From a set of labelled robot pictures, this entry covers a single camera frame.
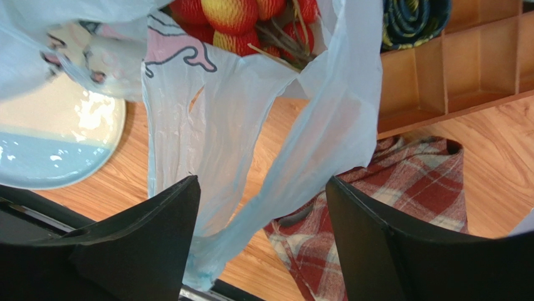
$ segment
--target checkered fabric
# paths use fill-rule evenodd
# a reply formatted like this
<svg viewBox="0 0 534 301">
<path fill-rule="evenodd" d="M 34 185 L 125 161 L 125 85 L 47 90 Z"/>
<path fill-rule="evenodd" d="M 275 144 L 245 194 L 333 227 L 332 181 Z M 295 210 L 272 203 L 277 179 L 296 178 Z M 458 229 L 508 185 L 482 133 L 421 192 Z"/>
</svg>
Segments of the checkered fabric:
<svg viewBox="0 0 534 301">
<path fill-rule="evenodd" d="M 467 233 L 463 149 L 454 141 L 384 139 L 368 168 L 339 178 L 415 218 Z M 347 299 L 324 191 L 264 230 L 306 300 Z"/>
</svg>

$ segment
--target ceramic plate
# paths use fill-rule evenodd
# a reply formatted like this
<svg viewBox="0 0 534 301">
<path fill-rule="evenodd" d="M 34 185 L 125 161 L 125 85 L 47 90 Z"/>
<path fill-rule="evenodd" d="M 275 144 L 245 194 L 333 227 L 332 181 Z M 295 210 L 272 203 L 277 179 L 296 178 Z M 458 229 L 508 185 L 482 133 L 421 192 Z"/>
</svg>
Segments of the ceramic plate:
<svg viewBox="0 0 534 301">
<path fill-rule="evenodd" d="M 0 184 L 53 189 L 93 174 L 118 145 L 124 100 L 86 91 L 62 74 L 0 100 Z"/>
</svg>

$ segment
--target brown compartment box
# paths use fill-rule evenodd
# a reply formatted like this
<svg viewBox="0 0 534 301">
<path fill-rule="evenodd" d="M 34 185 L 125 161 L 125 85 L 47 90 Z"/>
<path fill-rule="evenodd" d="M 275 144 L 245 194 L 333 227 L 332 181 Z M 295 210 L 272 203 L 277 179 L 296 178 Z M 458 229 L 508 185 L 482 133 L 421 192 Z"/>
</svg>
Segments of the brown compartment box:
<svg viewBox="0 0 534 301">
<path fill-rule="evenodd" d="M 534 11 L 522 9 L 521 0 L 453 0 L 441 36 L 383 53 L 379 137 L 531 95 Z"/>
</svg>

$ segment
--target blue and yellow rolled fabric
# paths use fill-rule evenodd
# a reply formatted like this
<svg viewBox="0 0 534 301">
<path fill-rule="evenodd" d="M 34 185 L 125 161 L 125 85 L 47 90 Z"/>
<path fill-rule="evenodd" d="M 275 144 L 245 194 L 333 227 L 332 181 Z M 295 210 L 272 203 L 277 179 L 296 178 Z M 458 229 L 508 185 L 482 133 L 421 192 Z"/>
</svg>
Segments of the blue and yellow rolled fabric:
<svg viewBox="0 0 534 301">
<path fill-rule="evenodd" d="M 430 41 L 447 25 L 451 8 L 451 0 L 384 0 L 382 49 L 407 49 Z"/>
</svg>

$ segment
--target plastic bag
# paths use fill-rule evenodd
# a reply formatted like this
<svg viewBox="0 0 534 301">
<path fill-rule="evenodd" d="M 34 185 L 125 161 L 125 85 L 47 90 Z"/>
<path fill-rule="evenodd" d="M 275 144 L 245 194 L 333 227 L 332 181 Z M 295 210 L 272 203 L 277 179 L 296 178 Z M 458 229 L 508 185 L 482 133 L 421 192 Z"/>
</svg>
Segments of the plastic bag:
<svg viewBox="0 0 534 301">
<path fill-rule="evenodd" d="M 209 289 L 271 219 L 303 206 L 332 175 L 370 161 L 382 81 L 382 1 L 318 2 L 328 50 L 300 74 L 262 55 L 240 58 L 204 45 L 166 15 L 148 19 L 149 196 L 189 174 L 199 176 L 202 189 L 186 285 Z M 284 92 L 310 103 L 260 193 L 230 221 L 261 126 Z"/>
<path fill-rule="evenodd" d="M 51 75 L 65 71 L 71 79 L 93 92 L 141 101 L 139 70 L 146 51 L 146 15 L 169 2 L 171 0 L 0 0 L 0 100 L 33 90 L 51 80 Z M 73 58 L 76 53 L 69 43 L 62 45 L 61 50 L 50 47 L 48 33 L 51 30 L 71 26 L 78 20 L 114 23 L 104 24 L 96 34 L 131 38 L 130 41 L 100 38 L 89 42 L 96 44 L 94 48 L 105 45 L 107 53 L 116 53 L 119 58 L 112 70 L 108 67 L 106 78 L 95 79 L 90 65 L 76 63 Z M 139 34 L 140 24 L 143 25 L 142 35 Z M 109 44 L 113 43 L 115 48 L 110 48 Z M 97 58 L 102 59 L 94 56 L 93 64 Z"/>
</svg>

